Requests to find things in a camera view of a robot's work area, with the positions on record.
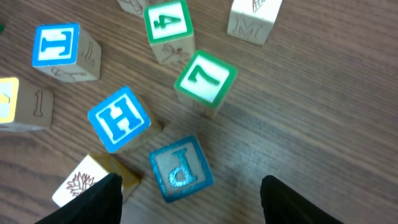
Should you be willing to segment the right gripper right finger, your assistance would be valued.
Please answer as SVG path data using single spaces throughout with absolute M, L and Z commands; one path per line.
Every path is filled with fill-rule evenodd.
M 343 224 L 273 175 L 262 179 L 260 195 L 267 224 Z

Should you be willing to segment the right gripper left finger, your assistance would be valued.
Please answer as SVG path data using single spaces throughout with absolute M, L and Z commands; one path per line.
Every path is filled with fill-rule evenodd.
M 36 224 L 120 224 L 122 177 L 110 173 Z

